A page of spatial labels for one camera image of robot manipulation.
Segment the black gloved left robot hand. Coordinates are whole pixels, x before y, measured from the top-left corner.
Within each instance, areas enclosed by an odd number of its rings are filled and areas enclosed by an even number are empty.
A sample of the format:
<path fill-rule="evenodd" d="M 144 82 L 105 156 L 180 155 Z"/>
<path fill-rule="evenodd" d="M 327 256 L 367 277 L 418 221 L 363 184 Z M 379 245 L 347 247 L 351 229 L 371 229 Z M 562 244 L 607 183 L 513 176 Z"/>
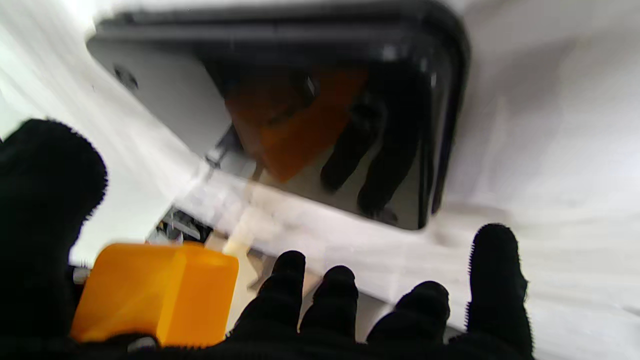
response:
<path fill-rule="evenodd" d="M 10 360 L 532 360 L 528 282 L 518 241 L 500 223 L 477 231 L 470 252 L 466 330 L 444 341 L 448 290 L 422 282 L 355 340 L 359 292 L 346 266 L 330 268 L 299 319 L 306 258 L 282 253 L 224 341 L 206 348 L 143 347 L 142 333 L 79 344 L 69 253 L 105 197 L 105 163 L 55 120 L 23 121 L 0 150 L 1 355 Z"/>

